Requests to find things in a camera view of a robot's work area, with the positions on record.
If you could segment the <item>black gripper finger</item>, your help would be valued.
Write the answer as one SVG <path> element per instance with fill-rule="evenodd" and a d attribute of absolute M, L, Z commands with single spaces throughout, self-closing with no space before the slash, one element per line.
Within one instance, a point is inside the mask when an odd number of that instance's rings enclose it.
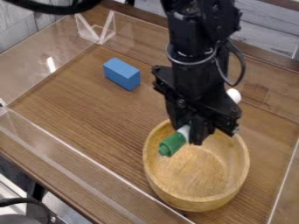
<path fill-rule="evenodd" d="M 215 133 L 215 124 L 209 117 L 195 114 L 189 121 L 189 143 L 201 145 L 209 135 Z"/>
<path fill-rule="evenodd" d="M 172 127 L 177 130 L 191 120 L 191 111 L 187 108 L 169 106 L 167 109 Z"/>

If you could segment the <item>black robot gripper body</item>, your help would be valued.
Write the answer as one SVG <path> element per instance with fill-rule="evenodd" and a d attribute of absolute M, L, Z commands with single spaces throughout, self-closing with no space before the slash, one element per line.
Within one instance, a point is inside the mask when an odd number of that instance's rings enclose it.
<path fill-rule="evenodd" d="M 229 98 L 225 85 L 229 53 L 216 52 L 208 57 L 195 58 L 168 54 L 171 66 L 153 66 L 153 89 L 163 95 L 165 110 L 169 106 L 188 109 L 191 119 L 195 114 L 209 117 L 215 130 L 228 136 L 239 127 L 241 109 Z"/>

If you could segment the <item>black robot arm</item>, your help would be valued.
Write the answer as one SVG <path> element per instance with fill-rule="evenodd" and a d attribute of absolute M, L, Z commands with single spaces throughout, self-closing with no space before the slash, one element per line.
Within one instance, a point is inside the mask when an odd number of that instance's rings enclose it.
<path fill-rule="evenodd" d="M 231 41 L 240 30 L 241 11 L 235 0 L 160 0 L 168 20 L 169 66 L 153 66 L 153 89 L 164 96 L 175 129 L 189 127 L 195 145 L 216 130 L 228 136 L 239 127 L 241 110 L 227 94 L 241 79 L 228 77 L 229 56 L 244 64 L 244 56 Z"/>

